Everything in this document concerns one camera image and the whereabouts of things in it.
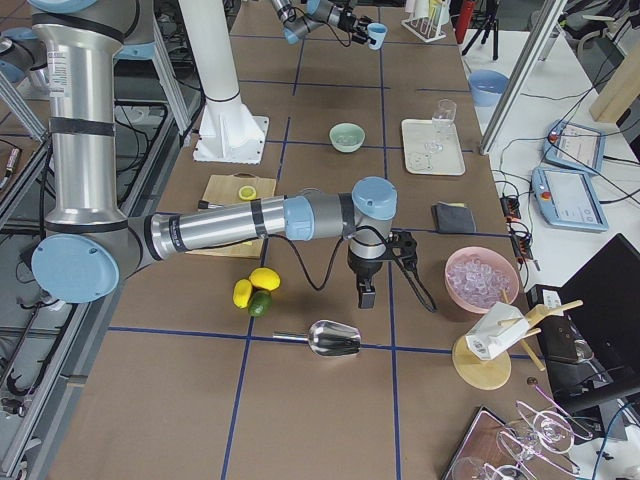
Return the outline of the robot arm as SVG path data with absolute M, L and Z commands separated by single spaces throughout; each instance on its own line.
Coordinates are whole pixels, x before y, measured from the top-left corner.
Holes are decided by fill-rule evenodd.
M 367 16 L 358 17 L 354 13 L 355 1 L 307 1 L 305 11 L 289 0 L 271 0 L 270 3 L 283 25 L 283 35 L 289 44 L 297 43 L 322 26 L 346 32 L 347 44 L 352 41 L 362 45 L 376 43 L 368 33 L 373 20 Z
M 384 25 L 353 13 L 353 4 L 271 1 L 293 43 L 323 25 L 379 49 Z M 193 214 L 128 218 L 117 205 L 113 65 L 130 34 L 153 33 L 153 2 L 29 1 L 33 30 L 46 45 L 50 81 L 49 132 L 56 185 L 49 232 L 32 255 L 38 284 L 54 298 L 87 303 L 121 280 L 179 252 L 284 234 L 290 241 L 349 240 L 359 308 L 374 306 L 373 276 L 391 259 L 387 239 L 397 191 L 380 177 L 351 193 L 311 191 L 243 201 Z M 194 160 L 259 164 L 267 117 L 241 99 L 223 1 L 179 1 L 205 99 Z

